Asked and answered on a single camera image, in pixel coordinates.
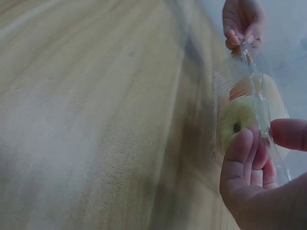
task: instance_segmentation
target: finger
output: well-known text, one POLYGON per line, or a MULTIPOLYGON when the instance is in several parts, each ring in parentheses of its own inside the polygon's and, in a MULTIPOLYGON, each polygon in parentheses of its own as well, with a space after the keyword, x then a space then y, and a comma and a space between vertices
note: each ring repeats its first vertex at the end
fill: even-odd
POLYGON ((233 144, 227 150, 222 166, 220 193, 227 208, 237 212, 238 205, 263 191, 259 186, 249 186, 244 179, 244 164, 248 160, 253 146, 253 132, 242 129, 233 144))
POLYGON ((236 35, 236 33, 235 33, 235 31, 234 31, 233 29, 227 29, 227 30, 225 30, 225 31, 224 31, 224 34, 225 34, 225 36, 226 36, 227 38, 230 38, 230 37, 236 35))
POLYGON ((274 142, 282 147, 307 151, 307 121, 300 119, 276 119, 271 122, 274 142))
POLYGON ((267 139, 261 139, 259 141, 258 149, 257 149, 255 159, 253 161, 253 166, 252 166, 252 169, 254 170, 262 170, 262 168, 264 167, 265 163, 267 162, 269 158, 269 154, 266 149, 267 141, 268 141, 267 139))
POLYGON ((243 170, 253 143, 253 133, 242 129, 228 148, 221 171, 220 193, 225 204, 231 205, 235 191, 248 186, 243 170))
POLYGON ((233 50, 235 47, 240 45, 240 41, 237 36, 232 36, 226 40, 225 44, 229 50, 233 50))
POLYGON ((249 127, 248 129, 253 134, 253 143, 250 148, 248 157, 244 163, 243 177, 246 180, 247 184, 250 185, 252 165, 259 145, 260 131, 257 127, 249 127))
POLYGON ((262 170, 263 170, 263 188, 265 189, 277 188, 278 186, 276 182, 277 171, 271 158, 268 158, 262 170))
POLYGON ((263 185, 263 167, 267 162, 269 155, 266 151, 265 142, 263 139, 259 141, 257 152, 253 161, 250 184, 251 185, 263 185))
POLYGON ((248 43, 252 44, 255 40, 262 37, 263 26, 258 23, 252 23, 245 31, 244 37, 248 43))

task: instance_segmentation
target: green apple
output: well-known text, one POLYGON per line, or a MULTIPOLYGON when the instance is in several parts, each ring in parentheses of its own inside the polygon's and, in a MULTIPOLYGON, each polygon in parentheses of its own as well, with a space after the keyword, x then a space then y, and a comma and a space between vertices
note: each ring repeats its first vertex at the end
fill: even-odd
MULTIPOLYGON (((217 124, 217 137, 224 153, 241 129, 257 125, 254 99, 255 98, 251 95, 240 96, 232 100, 222 109, 217 124)), ((268 107, 271 121, 277 118, 288 117, 283 105, 278 104, 278 102, 268 100, 268 107)), ((264 114, 262 114, 261 117, 258 117, 258 119, 260 125, 267 125, 267 121, 264 119, 264 114)), ((289 150, 280 146, 276 146, 276 148, 281 158, 284 159, 289 150)))
POLYGON ((257 125, 252 96, 241 96, 222 109, 217 124, 217 136, 223 152, 226 152, 238 132, 257 125))

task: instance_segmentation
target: fingernail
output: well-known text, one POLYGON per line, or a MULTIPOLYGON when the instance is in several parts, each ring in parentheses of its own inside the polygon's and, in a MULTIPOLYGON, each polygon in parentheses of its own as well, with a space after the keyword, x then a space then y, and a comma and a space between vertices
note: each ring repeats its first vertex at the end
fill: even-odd
POLYGON ((250 43, 250 44, 251 44, 254 40, 255 40, 255 37, 254 37, 253 34, 250 34, 250 35, 248 36, 248 38, 247 38, 247 41, 248 41, 248 43, 250 43))

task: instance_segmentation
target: wood grain surface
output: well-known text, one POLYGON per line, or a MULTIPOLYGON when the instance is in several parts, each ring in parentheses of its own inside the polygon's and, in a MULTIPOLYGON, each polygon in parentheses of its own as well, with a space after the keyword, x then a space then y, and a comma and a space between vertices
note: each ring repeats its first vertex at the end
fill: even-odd
POLYGON ((0 1, 1 230, 235 230, 197 0, 0 1))

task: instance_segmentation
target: plastic wrap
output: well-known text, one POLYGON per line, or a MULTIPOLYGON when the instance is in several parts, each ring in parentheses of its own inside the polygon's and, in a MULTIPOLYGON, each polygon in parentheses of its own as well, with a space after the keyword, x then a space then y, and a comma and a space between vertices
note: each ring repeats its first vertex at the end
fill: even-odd
POLYGON ((288 113, 274 78, 261 53, 254 53, 242 41, 238 55, 219 64, 213 72, 214 145, 213 157, 219 165, 237 133, 258 126, 261 140, 277 169, 277 182, 289 181, 283 159, 287 149, 274 144, 270 122, 287 118, 288 113))

